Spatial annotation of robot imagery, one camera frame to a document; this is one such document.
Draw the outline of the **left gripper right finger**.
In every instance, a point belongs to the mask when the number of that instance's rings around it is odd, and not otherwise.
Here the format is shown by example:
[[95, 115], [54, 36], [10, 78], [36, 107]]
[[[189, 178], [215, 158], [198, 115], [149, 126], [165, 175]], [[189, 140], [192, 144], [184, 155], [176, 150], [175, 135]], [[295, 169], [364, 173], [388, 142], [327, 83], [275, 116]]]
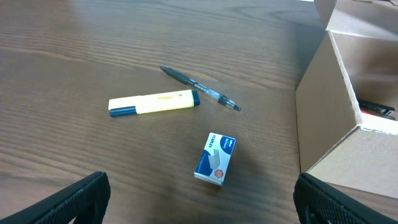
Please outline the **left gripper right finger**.
[[293, 199], [301, 224], [397, 224], [308, 173], [298, 176]]

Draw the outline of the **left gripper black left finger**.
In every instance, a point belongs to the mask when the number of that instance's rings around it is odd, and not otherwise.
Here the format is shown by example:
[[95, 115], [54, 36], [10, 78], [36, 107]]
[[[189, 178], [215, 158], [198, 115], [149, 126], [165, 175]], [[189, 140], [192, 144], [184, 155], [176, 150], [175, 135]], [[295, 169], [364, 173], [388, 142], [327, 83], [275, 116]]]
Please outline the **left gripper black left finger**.
[[1, 220], [3, 224], [102, 224], [111, 189], [105, 172], [94, 172], [61, 191]]

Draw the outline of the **cardboard box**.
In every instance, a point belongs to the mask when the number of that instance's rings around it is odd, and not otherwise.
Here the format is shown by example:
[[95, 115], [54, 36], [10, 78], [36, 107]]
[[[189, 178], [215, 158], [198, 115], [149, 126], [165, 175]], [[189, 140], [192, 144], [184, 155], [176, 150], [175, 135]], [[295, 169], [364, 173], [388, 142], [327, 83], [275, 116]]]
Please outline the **cardboard box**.
[[397, 197], [397, 2], [315, 0], [326, 35], [296, 92], [300, 168], [331, 184]]

